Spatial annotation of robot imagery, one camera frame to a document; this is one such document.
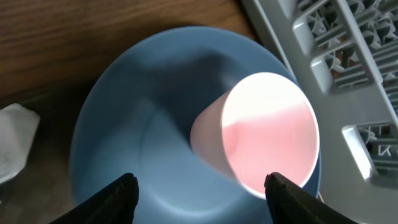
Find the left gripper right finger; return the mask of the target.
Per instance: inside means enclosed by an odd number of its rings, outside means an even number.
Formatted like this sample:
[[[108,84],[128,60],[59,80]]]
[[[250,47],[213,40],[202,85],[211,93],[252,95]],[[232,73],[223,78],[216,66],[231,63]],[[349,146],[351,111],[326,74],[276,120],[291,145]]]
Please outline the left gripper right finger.
[[[274,224],[357,224],[278,172],[267,175],[264,187]]]

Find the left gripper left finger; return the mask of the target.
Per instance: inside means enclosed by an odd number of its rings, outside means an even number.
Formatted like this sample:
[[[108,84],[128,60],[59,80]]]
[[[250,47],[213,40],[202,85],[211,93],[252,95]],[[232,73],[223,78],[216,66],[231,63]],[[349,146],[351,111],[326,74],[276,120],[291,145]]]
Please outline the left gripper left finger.
[[[139,184],[126,173],[50,224],[132,224]]]

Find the pink white cup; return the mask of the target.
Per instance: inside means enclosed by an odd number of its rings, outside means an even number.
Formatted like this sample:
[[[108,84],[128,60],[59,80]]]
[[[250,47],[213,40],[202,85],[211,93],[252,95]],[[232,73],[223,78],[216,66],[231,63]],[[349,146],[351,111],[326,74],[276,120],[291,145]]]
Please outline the pink white cup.
[[[267,175],[303,187],[315,170],[320,134],[304,92],[288,78],[261,72],[243,78],[196,118],[194,153],[251,195],[266,199]]]

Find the dark blue plate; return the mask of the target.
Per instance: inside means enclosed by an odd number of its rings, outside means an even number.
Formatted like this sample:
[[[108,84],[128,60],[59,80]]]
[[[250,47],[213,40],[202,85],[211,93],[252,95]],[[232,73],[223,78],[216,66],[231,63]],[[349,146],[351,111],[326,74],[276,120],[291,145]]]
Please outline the dark blue plate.
[[[97,80],[75,126],[76,202],[132,173],[134,223],[271,223],[265,200],[203,163],[189,143],[196,117],[257,72],[294,79],[262,45],[214,27],[166,30],[125,51]]]

